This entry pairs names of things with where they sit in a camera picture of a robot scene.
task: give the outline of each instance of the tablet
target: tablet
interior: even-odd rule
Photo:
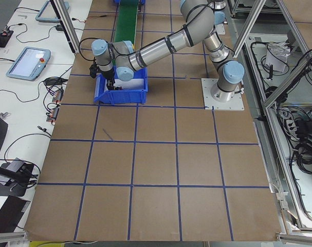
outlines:
[[[64,2],[65,8],[69,9],[69,3]],[[46,3],[43,5],[42,9],[39,11],[37,16],[35,17],[36,21],[38,22],[52,22],[52,23],[58,23],[59,19],[57,18],[57,15],[54,12],[54,9],[52,7],[52,4],[50,1],[46,1]]]
[[[33,81],[45,68],[50,56],[50,50],[25,47],[7,71],[6,76]]]

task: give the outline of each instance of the blue tablet frame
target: blue tablet frame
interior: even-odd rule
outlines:
[[[48,4],[51,4],[50,1],[46,1],[43,5],[43,7],[40,9],[40,11],[38,12],[37,16],[35,17],[35,20],[38,22],[52,22],[52,23],[59,23],[59,19],[58,18],[44,18],[41,17],[43,12],[45,11],[46,7]],[[69,9],[69,3],[68,2],[64,2],[64,5],[66,7],[66,9]]]
[[[45,54],[43,56],[44,62],[39,61],[37,63],[37,65],[35,66],[35,68],[32,70],[30,76],[21,76],[21,75],[12,74],[11,72],[15,69],[16,65],[20,62],[20,60],[23,57],[23,55],[25,54],[25,52],[29,49],[44,51],[45,52]],[[36,79],[40,75],[42,70],[45,68],[50,57],[51,57],[51,51],[50,50],[40,49],[40,48],[35,48],[35,47],[25,47],[23,49],[23,51],[20,53],[20,55],[17,57],[15,62],[12,64],[10,69],[7,71],[6,76],[10,77],[10,78],[33,81],[34,79]]]

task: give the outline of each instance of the blue plastic crate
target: blue plastic crate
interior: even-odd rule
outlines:
[[[134,73],[133,79],[143,79],[139,83],[132,81],[121,82],[115,86],[122,86],[122,90],[110,90],[106,89],[105,78],[100,74],[96,79],[94,102],[100,101],[105,104],[119,104],[119,103],[145,103],[146,94],[148,92],[148,74],[146,68],[140,69]],[[117,73],[115,73],[115,80],[118,79]]]
[[[120,0],[114,0],[114,2],[115,2],[116,4],[118,4],[118,3],[120,3]]]

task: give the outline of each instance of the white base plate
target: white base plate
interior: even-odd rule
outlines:
[[[226,103],[218,102],[211,96],[211,88],[214,84],[217,83],[217,81],[218,79],[215,78],[201,79],[201,84],[203,86],[205,110],[214,109],[215,111],[243,111],[245,108],[241,94],[235,94],[233,98]]]
[[[226,30],[224,29],[224,24],[218,24],[215,26],[216,28],[216,32],[218,33],[218,35],[225,35],[226,34]]]

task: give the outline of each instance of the green strip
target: green strip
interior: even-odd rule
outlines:
[[[121,0],[114,42],[130,40],[135,43],[139,0]]]

